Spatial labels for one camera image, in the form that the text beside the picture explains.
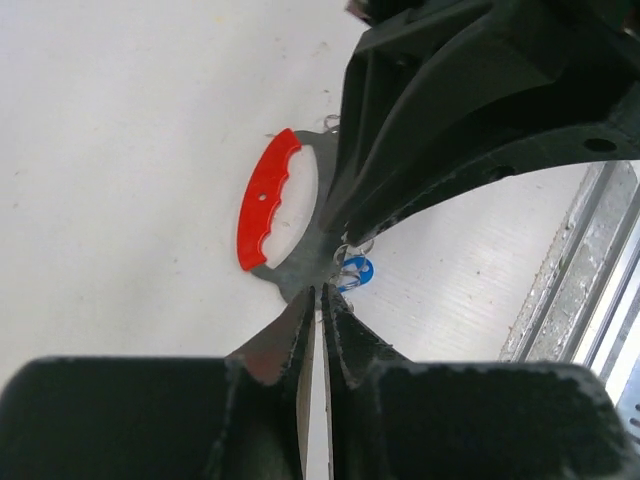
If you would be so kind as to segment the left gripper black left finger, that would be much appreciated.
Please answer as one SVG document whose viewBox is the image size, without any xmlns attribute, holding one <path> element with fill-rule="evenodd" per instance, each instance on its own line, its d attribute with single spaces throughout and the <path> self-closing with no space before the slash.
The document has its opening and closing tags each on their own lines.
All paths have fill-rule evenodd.
<svg viewBox="0 0 640 480">
<path fill-rule="evenodd" d="M 315 291 L 223 358 L 44 357 L 1 394 L 5 479 L 301 479 Z"/>
</svg>

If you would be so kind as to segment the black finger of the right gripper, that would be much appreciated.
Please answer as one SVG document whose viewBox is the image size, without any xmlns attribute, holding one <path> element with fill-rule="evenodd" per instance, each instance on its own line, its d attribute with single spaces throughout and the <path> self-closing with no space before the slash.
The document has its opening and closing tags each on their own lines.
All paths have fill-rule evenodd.
<svg viewBox="0 0 640 480">
<path fill-rule="evenodd" d="M 358 245 L 504 178 L 639 156 L 635 1 L 351 1 L 319 223 Z"/>
</svg>

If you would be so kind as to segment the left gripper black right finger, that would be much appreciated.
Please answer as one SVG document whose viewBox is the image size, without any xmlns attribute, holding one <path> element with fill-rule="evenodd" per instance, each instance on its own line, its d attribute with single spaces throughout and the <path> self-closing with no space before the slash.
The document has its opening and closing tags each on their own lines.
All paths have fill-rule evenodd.
<svg viewBox="0 0 640 480">
<path fill-rule="evenodd" d="M 325 285 L 334 479 L 627 479 L 631 440 L 597 377 L 553 362 L 414 362 Z"/>
</svg>

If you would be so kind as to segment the blue tag key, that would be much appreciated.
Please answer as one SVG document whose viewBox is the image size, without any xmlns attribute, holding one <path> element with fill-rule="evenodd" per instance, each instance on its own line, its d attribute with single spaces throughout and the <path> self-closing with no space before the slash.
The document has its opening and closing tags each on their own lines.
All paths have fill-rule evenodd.
<svg viewBox="0 0 640 480">
<path fill-rule="evenodd" d="M 346 292 L 369 283 L 375 274 L 375 268 L 370 259 L 364 255 L 346 259 L 339 275 L 339 290 Z"/>
</svg>

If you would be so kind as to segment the red handled keyring holder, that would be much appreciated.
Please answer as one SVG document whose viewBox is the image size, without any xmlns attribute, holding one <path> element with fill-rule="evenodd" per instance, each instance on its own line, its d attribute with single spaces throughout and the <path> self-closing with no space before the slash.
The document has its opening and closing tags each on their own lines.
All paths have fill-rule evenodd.
<svg viewBox="0 0 640 480">
<path fill-rule="evenodd" d="M 371 260 L 372 240 L 351 247 L 342 232 L 324 232 L 319 226 L 336 171 L 338 120 L 329 115 L 321 131 L 285 128 L 273 135 L 253 168 L 241 203 L 236 230 L 239 266 L 273 284 L 286 302 L 306 286 L 314 287 L 317 295 L 325 283 L 339 290 L 346 259 L 364 255 Z M 299 162 L 301 151 L 310 153 L 315 163 L 308 194 L 289 192 L 285 186 L 293 169 L 290 164 Z"/>
</svg>

